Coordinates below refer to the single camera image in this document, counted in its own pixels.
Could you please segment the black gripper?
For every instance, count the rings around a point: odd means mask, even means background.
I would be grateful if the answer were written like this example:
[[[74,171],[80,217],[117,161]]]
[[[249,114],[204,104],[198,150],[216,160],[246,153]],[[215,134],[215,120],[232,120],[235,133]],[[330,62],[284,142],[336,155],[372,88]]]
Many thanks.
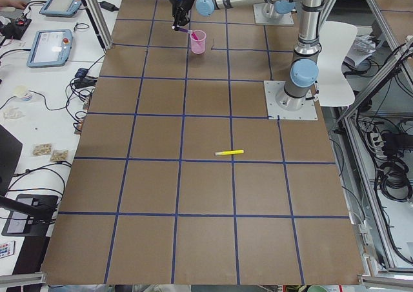
[[[190,22],[189,13],[195,0],[169,1],[172,4],[172,17],[174,18],[172,29],[174,31],[179,31],[181,27],[186,26]]]

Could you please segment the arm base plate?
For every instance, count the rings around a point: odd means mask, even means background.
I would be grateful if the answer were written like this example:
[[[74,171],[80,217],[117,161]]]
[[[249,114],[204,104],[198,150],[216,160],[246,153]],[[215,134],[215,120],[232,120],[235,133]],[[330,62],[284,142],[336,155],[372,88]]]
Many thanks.
[[[274,4],[255,4],[253,8],[256,24],[273,26],[294,25],[292,11],[295,9],[295,3],[276,1]]]
[[[284,92],[285,81],[264,81],[267,118],[269,120],[317,121],[313,95],[309,90],[300,99]]]

